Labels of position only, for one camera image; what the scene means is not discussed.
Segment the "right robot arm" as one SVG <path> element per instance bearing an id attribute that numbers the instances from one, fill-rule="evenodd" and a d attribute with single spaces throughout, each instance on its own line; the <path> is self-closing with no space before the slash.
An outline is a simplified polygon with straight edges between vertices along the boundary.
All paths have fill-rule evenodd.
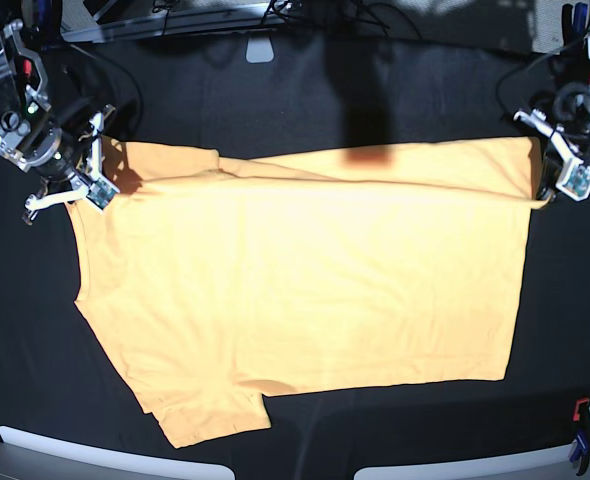
<path id="1" fill-rule="evenodd" d="M 0 24 L 0 157 L 40 178 L 23 220 L 32 224 L 41 211 L 80 200 L 103 211 L 119 192 L 103 171 L 102 134 L 115 108 L 96 109 L 81 97 L 56 112 L 45 65 L 22 30 L 20 19 Z"/>

